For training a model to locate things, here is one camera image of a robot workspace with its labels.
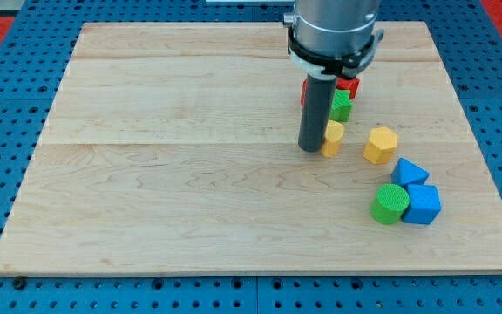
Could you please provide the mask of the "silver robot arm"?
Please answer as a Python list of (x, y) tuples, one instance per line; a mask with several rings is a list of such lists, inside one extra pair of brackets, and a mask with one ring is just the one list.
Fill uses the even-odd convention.
[(380, 0), (297, 0), (283, 15), (291, 61), (310, 77), (353, 79), (375, 57)]

